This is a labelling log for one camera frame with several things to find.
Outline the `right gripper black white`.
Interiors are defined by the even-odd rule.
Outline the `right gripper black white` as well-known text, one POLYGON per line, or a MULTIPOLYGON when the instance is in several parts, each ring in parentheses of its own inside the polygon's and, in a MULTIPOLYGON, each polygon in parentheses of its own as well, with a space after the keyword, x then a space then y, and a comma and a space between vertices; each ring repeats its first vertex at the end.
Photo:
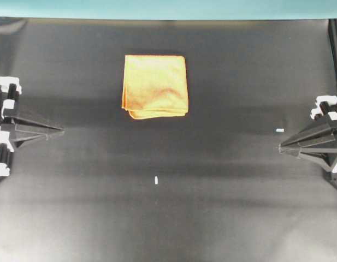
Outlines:
POLYGON ((315 105, 315 123, 279 144, 279 152, 328 167, 324 178, 337 188, 337 96, 318 96, 315 105))

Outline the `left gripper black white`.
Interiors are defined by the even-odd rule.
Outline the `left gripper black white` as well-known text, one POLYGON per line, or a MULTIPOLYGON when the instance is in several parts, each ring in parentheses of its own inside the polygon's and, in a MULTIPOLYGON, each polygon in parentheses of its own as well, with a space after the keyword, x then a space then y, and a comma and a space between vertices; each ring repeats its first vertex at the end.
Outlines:
POLYGON ((64 134, 64 128, 50 116, 18 105, 21 93, 19 78, 0 76, 0 182, 11 173, 15 149, 64 134), (14 124, 13 119, 27 124, 14 124))

